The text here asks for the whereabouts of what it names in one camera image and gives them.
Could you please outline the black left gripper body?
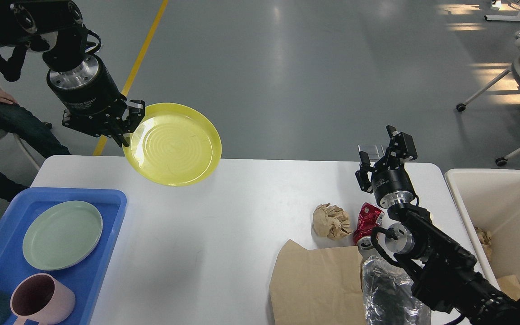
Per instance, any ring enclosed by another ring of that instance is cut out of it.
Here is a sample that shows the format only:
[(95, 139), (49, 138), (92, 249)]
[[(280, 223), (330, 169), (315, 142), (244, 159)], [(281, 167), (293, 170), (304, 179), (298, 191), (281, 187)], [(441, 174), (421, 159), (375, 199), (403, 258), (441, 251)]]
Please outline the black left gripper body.
[(117, 100), (125, 101), (105, 64), (95, 54), (85, 54), (72, 70), (49, 70), (46, 82), (66, 107), (64, 113), (107, 116), (110, 105)]

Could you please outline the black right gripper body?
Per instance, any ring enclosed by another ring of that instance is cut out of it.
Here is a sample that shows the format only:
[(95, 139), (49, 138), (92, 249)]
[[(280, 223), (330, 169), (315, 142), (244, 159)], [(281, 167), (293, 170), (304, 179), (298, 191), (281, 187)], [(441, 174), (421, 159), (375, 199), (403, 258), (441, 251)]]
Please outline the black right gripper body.
[(375, 167), (371, 172), (370, 184), (377, 205), (384, 209), (410, 203), (417, 198), (404, 165), (392, 169)]

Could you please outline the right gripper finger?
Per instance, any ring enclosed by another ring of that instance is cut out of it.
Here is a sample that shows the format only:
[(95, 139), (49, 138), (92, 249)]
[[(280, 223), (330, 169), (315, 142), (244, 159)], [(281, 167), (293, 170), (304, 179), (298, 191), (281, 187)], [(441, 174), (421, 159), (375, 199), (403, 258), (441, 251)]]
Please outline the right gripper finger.
[(377, 168), (403, 168), (408, 161), (417, 160), (418, 153), (411, 135), (386, 126), (390, 142), (384, 156), (377, 161)]
[(370, 164), (370, 157), (365, 151), (359, 151), (360, 167), (355, 172), (355, 177), (359, 187), (365, 193), (373, 193), (373, 187), (370, 181), (369, 173), (376, 172), (373, 165)]

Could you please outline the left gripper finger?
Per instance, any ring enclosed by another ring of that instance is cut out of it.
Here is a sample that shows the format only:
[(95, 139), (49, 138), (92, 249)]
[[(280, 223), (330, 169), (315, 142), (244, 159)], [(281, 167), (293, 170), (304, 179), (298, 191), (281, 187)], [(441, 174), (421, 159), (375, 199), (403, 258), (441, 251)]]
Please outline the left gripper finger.
[(140, 99), (117, 100), (107, 110), (107, 135), (120, 148), (128, 147), (128, 134), (134, 132), (146, 114), (146, 103)]
[(62, 125), (83, 134), (99, 137), (116, 137), (121, 135), (121, 129), (116, 120), (105, 115), (82, 116), (64, 113)]

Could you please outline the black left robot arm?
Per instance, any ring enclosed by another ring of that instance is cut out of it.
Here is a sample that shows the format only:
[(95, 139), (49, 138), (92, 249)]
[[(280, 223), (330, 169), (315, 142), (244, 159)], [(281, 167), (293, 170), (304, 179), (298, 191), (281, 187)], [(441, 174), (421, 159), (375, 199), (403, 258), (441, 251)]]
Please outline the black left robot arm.
[(42, 53), (47, 85), (66, 107), (65, 127), (130, 145), (146, 104), (120, 93), (97, 55), (100, 38), (72, 0), (0, 0), (0, 48), (21, 45)]

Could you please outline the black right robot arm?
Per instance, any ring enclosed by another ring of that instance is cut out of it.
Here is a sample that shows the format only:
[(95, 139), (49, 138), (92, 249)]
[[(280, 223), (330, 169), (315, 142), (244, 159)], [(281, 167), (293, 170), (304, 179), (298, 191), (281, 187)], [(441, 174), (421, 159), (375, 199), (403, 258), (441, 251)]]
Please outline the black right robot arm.
[(402, 268), (413, 281), (412, 295), (432, 311), (456, 309), (458, 324), (520, 325), (520, 299), (513, 300), (495, 288), (474, 267), (477, 258), (431, 221), (405, 169), (417, 159), (413, 138), (395, 127), (386, 127), (390, 142), (382, 156), (371, 164), (360, 151), (355, 177), (359, 187), (374, 194), (377, 204), (394, 220), (388, 228), (373, 227), (371, 244), (390, 265)]

